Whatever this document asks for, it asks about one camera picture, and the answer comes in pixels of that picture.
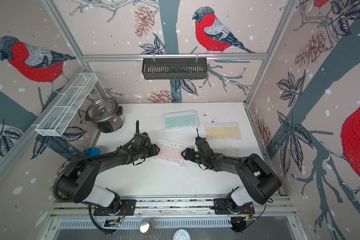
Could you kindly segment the pink keyboard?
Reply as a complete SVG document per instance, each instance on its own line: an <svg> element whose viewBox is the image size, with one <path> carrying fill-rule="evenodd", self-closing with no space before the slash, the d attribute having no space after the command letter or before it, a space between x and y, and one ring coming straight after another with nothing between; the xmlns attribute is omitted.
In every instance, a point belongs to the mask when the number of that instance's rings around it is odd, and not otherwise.
<svg viewBox="0 0 360 240"><path fill-rule="evenodd" d="M160 151L158 155L154 156L155 160L179 167L188 166L189 161L185 160L181 153L187 148L192 149L192 146L164 139L157 139L156 145Z"/></svg>

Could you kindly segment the green keyboard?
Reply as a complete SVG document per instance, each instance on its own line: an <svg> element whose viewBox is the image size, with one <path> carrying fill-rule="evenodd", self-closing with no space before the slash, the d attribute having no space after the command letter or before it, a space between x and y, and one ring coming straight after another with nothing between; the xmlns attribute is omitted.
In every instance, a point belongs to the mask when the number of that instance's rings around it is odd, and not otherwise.
<svg viewBox="0 0 360 240"><path fill-rule="evenodd" d="M163 114L164 131L192 130L199 127L196 111L183 111Z"/></svg>

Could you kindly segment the yellow keyboard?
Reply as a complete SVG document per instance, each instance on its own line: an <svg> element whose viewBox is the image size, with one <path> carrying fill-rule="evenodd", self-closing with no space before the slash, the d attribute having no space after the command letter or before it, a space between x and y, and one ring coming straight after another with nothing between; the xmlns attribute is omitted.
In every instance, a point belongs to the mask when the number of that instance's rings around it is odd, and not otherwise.
<svg viewBox="0 0 360 240"><path fill-rule="evenodd" d="M205 131L209 140L241 140L242 135L239 124L227 123L205 123Z"/></svg>

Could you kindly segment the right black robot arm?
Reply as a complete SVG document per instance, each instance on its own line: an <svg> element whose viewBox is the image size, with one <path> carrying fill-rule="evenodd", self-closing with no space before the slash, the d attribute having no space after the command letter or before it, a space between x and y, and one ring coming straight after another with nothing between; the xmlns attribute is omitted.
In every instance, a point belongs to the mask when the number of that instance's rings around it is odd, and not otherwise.
<svg viewBox="0 0 360 240"><path fill-rule="evenodd" d="M198 164L203 170L227 172L240 177L243 186L228 194L229 208L256 202L264 205L282 186L277 174L257 154L248 157L230 157L215 153L205 138L195 138L196 150L187 148L181 155Z"/></svg>

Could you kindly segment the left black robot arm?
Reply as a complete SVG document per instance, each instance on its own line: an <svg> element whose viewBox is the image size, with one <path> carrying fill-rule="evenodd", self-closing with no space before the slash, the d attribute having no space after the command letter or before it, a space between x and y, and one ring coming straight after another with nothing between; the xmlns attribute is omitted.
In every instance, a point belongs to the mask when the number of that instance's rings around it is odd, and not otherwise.
<svg viewBox="0 0 360 240"><path fill-rule="evenodd" d="M56 178L53 194L60 202L85 203L108 208L118 204L119 195L95 184L97 176L107 170L136 165L136 161L158 155L160 148L151 143L147 133L135 134L127 144L115 151L89 156L70 163Z"/></svg>

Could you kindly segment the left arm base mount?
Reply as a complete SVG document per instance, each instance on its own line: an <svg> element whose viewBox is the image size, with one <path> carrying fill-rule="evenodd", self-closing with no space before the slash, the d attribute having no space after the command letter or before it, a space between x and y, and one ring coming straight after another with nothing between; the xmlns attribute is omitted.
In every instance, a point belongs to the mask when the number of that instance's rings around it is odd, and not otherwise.
<svg viewBox="0 0 360 240"><path fill-rule="evenodd" d="M95 206L94 216L96 217L110 217L110 216L133 216L136 200L132 199L121 199L114 200L108 207L100 205Z"/></svg>

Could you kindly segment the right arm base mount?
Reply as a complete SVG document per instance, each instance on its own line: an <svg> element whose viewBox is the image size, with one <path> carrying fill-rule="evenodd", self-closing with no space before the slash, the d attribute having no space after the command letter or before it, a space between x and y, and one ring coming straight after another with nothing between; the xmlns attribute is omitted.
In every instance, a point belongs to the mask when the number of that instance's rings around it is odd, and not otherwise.
<svg viewBox="0 0 360 240"><path fill-rule="evenodd" d="M254 215L255 210L253 203L247 203L238 206L230 198L219 198L213 200L213 206L210 209L215 211L216 215Z"/></svg>

